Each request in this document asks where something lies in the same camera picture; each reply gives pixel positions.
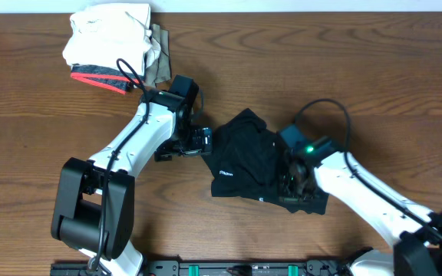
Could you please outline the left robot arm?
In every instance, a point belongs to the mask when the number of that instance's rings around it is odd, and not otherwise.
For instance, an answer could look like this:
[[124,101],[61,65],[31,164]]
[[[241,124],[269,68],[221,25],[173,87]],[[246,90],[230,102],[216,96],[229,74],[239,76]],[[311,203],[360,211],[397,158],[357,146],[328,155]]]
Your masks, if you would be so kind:
[[149,159],[197,156],[212,150],[212,131],[193,125],[203,94],[189,87],[144,93],[132,121],[87,160],[61,170],[51,223],[53,238],[89,256],[87,264],[53,264],[52,275],[140,275],[143,255],[130,240],[135,180]]

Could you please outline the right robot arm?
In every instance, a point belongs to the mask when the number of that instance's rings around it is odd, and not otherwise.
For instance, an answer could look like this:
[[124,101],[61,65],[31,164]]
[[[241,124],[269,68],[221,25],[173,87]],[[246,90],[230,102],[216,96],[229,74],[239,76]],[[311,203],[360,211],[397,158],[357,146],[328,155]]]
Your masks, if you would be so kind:
[[364,219],[391,247],[365,250],[344,264],[346,275],[442,275],[442,211],[420,205],[367,171],[328,137],[281,138],[288,172],[282,201],[316,203],[334,196]]

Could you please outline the black t-shirt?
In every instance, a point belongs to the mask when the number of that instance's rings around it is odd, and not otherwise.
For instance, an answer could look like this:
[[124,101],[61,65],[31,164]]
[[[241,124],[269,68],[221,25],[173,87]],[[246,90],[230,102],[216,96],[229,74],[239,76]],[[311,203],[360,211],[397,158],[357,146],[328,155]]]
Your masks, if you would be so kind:
[[213,151],[203,157],[213,175],[213,197],[240,197],[281,206],[291,213],[323,215],[328,195],[302,202],[286,202],[278,184],[287,172],[276,148],[277,135],[249,108],[213,133]]

